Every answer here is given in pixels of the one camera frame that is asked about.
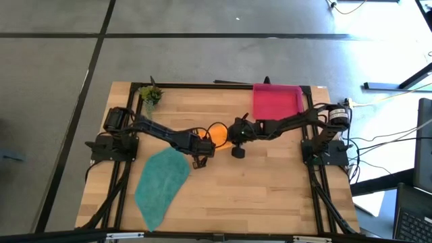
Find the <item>teal cloth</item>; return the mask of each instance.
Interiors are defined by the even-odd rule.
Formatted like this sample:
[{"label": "teal cloth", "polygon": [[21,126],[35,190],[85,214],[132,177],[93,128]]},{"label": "teal cloth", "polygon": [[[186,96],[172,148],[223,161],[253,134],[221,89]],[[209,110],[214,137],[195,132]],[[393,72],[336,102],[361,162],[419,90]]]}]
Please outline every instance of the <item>teal cloth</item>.
[{"label": "teal cloth", "polygon": [[184,155],[167,148],[148,159],[135,191],[135,202],[152,232],[190,173]]}]

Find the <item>black knob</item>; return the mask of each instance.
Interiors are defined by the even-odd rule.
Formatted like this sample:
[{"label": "black knob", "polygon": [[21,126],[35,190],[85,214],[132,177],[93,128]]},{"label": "black knob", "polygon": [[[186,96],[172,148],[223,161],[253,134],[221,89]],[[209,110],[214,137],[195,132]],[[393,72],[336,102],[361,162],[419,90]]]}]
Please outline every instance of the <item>black knob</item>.
[{"label": "black knob", "polygon": [[231,150],[231,155],[237,159],[243,159],[244,158],[245,151],[243,148],[240,148],[239,146],[235,146]]}]

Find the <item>wooden table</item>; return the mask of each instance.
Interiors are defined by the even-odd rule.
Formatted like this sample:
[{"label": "wooden table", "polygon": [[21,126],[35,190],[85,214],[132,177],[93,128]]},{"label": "wooden table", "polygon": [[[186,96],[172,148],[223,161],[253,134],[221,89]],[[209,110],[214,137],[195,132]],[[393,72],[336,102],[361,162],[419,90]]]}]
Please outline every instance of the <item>wooden table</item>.
[{"label": "wooden table", "polygon": [[[105,115],[110,107],[126,106],[129,88],[129,82],[112,84]],[[311,90],[314,103],[329,102],[325,87],[312,86]],[[252,109],[251,90],[164,88],[163,91],[153,119],[174,130],[208,127],[216,121],[230,125],[235,117],[251,113]],[[139,134],[139,137],[138,154],[132,164],[121,219],[122,230],[147,230],[136,206],[134,192],[147,159],[169,146],[146,134]],[[248,142],[243,146],[246,149],[244,159],[233,158],[231,149],[217,151],[205,168],[191,169],[157,231],[316,234],[301,140],[301,129],[297,129],[272,141]],[[192,163],[191,156],[186,158]],[[105,200],[112,168],[113,162],[107,161],[90,171],[77,227],[84,225]],[[346,174],[336,166],[326,168],[334,205],[351,227],[359,231]],[[117,201],[111,209],[110,226],[114,222],[116,204]],[[321,212],[324,227],[329,231],[322,202]]]}]

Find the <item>green plant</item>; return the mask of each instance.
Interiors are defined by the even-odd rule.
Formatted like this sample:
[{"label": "green plant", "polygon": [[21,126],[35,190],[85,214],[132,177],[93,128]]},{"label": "green plant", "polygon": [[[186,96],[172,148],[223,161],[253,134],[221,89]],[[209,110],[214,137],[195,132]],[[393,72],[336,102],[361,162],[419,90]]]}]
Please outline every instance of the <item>green plant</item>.
[{"label": "green plant", "polygon": [[141,88],[141,97],[144,101],[152,101],[156,105],[162,98],[162,90],[156,86]]},{"label": "green plant", "polygon": [[140,93],[144,101],[143,105],[146,109],[147,118],[151,119],[155,105],[161,100],[163,92],[160,88],[152,85],[142,87]]}]

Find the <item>concrete floor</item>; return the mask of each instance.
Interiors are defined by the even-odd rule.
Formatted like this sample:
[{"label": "concrete floor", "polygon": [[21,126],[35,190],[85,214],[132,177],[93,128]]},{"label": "concrete floor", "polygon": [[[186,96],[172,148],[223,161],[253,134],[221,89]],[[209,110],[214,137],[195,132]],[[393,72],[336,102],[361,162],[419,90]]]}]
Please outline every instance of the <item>concrete floor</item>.
[{"label": "concrete floor", "polygon": [[[4,0],[0,32],[99,32],[108,3]],[[356,4],[339,5],[351,9]],[[364,39],[105,39],[47,230],[74,226],[90,158],[84,141],[94,140],[99,130],[112,81],[148,82],[152,75],[157,82],[254,83],[270,76],[276,84],[327,86],[333,102],[352,97],[367,103],[394,93],[366,92],[360,88],[363,82],[401,82],[429,61],[432,49],[424,39],[430,32],[412,28],[425,27],[416,11],[409,0],[367,3],[350,16],[331,13],[324,0],[118,1],[108,32],[343,33]],[[0,38],[0,147],[27,158],[0,163],[2,235],[31,230],[95,43]],[[355,109],[352,136],[414,127],[421,97],[432,99],[427,93],[409,94]],[[395,119],[400,126],[393,126]],[[404,154],[378,159],[397,149]],[[364,159],[399,171],[412,166],[413,152],[413,144],[395,144]],[[360,180],[384,174],[362,167]]]}]

